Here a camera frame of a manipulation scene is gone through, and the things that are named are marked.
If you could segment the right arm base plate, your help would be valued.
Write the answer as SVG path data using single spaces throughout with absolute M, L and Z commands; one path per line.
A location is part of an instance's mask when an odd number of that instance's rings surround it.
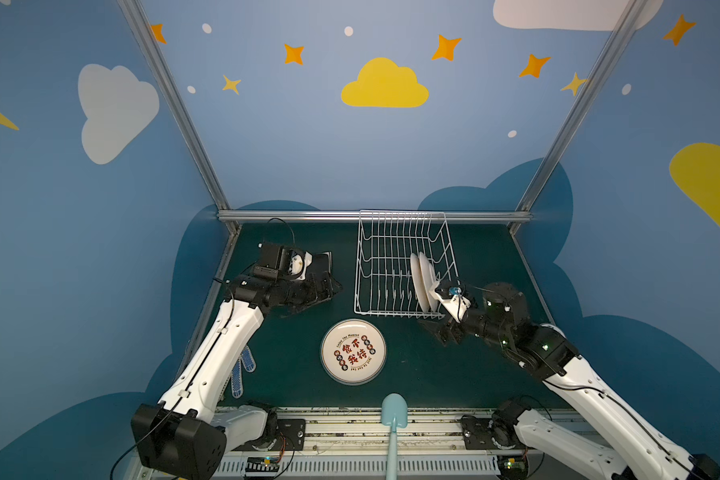
M 459 425 L 467 450 L 524 450 L 527 447 L 516 432 L 518 422 L 464 415 Z

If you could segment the white round plate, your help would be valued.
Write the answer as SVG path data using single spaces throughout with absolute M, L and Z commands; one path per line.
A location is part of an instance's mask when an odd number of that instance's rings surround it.
M 416 295 L 416 299 L 418 301 L 419 307 L 422 312 L 428 313 L 430 311 L 430 304 L 429 304 L 427 291 L 425 289 L 425 285 L 424 285 L 424 281 L 423 281 L 421 264 L 420 264 L 419 257 L 417 254 L 415 254 L 415 253 L 410 254 L 409 266 L 410 266 L 412 282 L 414 285 L 414 291 L 415 291 L 415 295 Z
M 321 363 L 336 382 L 359 386 L 374 380 L 387 358 L 381 331 L 372 323 L 348 319 L 334 325 L 323 337 Z
M 437 312 L 440 306 L 437 295 L 435 294 L 435 287 L 437 285 L 437 278 L 434 270 L 434 264 L 430 259 L 423 253 L 418 254 L 420 269 L 422 274 L 422 281 L 425 287 L 425 292 L 428 297 L 430 310 Z

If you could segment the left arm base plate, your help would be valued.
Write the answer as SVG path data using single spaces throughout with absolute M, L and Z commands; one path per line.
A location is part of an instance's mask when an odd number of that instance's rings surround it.
M 272 417 L 266 424 L 263 434 L 246 442 L 236 451 L 302 451 L 306 438 L 306 421 L 303 419 L 279 419 Z

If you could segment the black square plate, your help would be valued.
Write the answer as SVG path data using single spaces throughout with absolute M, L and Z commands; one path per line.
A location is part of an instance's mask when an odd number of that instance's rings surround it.
M 307 267 L 306 276 L 308 278 L 315 278 L 317 281 L 322 281 L 325 278 L 331 276 L 332 270 L 332 253 L 323 252 L 319 254 L 313 254 L 311 256 L 311 263 Z

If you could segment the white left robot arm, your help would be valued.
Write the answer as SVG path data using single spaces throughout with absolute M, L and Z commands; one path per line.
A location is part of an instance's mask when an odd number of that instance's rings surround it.
M 154 404 L 131 419 L 142 466 L 184 479 L 209 479 L 226 451 L 249 442 L 270 445 L 276 419 L 244 405 L 214 424 L 216 407 L 244 349 L 274 308 L 294 313 L 331 300 L 342 285 L 328 272 L 303 279 L 265 280 L 240 275 L 231 283 L 217 318 L 183 372 Z

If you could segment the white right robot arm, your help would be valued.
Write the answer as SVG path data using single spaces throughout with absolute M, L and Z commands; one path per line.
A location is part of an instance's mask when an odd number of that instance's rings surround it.
M 442 345 L 472 336 L 498 348 L 565 400 L 605 441 L 592 442 L 520 401 L 507 401 L 491 418 L 499 447 L 539 450 L 588 479 L 720 478 L 715 460 L 689 453 L 652 426 L 607 385 L 559 328 L 533 322 L 525 295 L 513 285 L 484 288 L 481 306 L 457 282 L 418 284 L 415 292 L 420 302 L 445 309 L 443 320 L 421 323 Z

